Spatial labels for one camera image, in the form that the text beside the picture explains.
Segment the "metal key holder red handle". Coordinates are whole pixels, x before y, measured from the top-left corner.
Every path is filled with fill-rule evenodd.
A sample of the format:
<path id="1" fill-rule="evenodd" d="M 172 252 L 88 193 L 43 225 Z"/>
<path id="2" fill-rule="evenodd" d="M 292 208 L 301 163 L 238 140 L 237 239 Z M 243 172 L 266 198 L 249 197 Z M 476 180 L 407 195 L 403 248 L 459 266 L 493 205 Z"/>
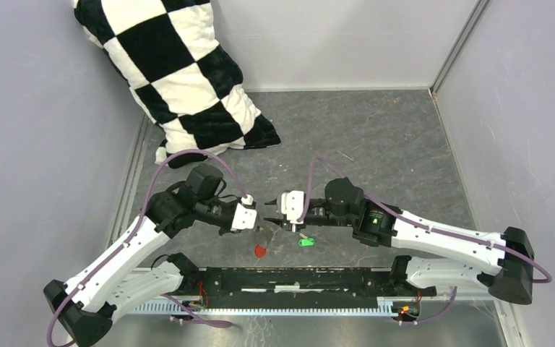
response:
<path id="1" fill-rule="evenodd" d="M 257 226 L 254 232 L 254 255 L 257 258 L 260 259 L 266 255 L 270 243 L 279 230 L 278 226 L 271 223 Z"/>

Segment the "small green object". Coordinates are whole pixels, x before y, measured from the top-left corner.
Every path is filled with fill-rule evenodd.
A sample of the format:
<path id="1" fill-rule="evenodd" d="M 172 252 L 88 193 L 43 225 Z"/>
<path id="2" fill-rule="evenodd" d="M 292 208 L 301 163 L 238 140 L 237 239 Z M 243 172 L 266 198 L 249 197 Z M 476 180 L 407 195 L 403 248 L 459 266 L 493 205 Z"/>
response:
<path id="1" fill-rule="evenodd" d="M 300 247 L 312 247 L 315 245 L 315 239 L 312 237 L 301 238 L 298 240 Z"/>

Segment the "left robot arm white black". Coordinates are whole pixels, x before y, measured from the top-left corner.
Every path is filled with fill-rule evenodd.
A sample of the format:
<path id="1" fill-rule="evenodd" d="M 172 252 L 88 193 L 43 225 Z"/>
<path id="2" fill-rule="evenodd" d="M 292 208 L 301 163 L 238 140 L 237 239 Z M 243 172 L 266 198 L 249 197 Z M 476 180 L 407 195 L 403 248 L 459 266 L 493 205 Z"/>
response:
<path id="1" fill-rule="evenodd" d="M 202 289 L 199 268 L 182 254 L 166 259 L 145 274 L 127 276 L 155 250 L 197 221 L 221 233 L 255 225 L 255 199 L 245 190 L 230 201 L 220 197 L 226 184 L 218 168 L 200 164 L 187 178 L 158 193 L 149 193 L 130 227 L 96 260 L 66 281 L 52 280 L 43 294 L 53 312 L 46 343 L 61 325 L 77 346 L 94 346 L 125 314 L 158 296 L 190 294 Z"/>

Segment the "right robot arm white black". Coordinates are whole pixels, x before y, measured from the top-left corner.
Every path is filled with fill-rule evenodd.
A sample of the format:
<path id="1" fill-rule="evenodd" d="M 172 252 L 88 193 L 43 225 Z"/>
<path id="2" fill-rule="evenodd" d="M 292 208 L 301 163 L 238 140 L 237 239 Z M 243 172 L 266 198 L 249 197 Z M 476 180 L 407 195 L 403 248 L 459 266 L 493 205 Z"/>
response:
<path id="1" fill-rule="evenodd" d="M 398 295 L 414 288 L 485 288 L 494 298 L 512 304 L 533 301 L 534 251 L 520 228 L 482 232 L 427 220 L 373 201 L 347 178 L 330 181 L 321 199 L 287 191 L 269 204 L 277 209 L 266 221 L 285 231 L 307 226 L 350 228 L 352 237 L 366 246 L 432 254 L 430 260 L 395 259 L 388 283 Z"/>

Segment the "black white checkered pillow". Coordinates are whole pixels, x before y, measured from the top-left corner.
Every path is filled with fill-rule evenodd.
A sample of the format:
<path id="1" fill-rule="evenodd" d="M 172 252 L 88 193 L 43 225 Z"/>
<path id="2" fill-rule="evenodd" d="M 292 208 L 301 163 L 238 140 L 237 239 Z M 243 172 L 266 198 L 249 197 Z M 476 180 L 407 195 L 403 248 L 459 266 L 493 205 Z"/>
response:
<path id="1" fill-rule="evenodd" d="M 75 1 L 74 17 L 164 134 L 156 163 L 281 143 L 215 35 L 209 1 Z"/>

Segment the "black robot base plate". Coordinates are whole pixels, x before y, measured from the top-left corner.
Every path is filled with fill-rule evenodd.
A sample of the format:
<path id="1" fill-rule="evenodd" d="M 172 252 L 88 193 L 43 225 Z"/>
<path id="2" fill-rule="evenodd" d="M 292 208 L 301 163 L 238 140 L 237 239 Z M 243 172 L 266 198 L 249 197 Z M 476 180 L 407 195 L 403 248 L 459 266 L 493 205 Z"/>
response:
<path id="1" fill-rule="evenodd" d="M 211 309 L 372 308 L 379 297 L 433 297 L 403 274 L 375 267 L 207 267 L 194 270 L 176 290 L 201 296 Z"/>

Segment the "aluminium frame rail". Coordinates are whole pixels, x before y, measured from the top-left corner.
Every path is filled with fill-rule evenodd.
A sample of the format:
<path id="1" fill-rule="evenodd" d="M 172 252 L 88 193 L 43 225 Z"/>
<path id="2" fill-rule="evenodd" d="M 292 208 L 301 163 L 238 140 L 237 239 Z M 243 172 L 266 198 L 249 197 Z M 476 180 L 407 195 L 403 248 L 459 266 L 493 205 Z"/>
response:
<path id="1" fill-rule="evenodd" d="M 404 259 L 392 269 L 372 267 L 197 268 L 164 262 L 122 280 L 92 280 L 74 303 L 117 320 L 148 302 L 183 301 L 199 313 L 370 314 L 394 316 L 388 301 L 411 303 L 451 294 L 484 294 L 479 274 L 443 260 Z"/>

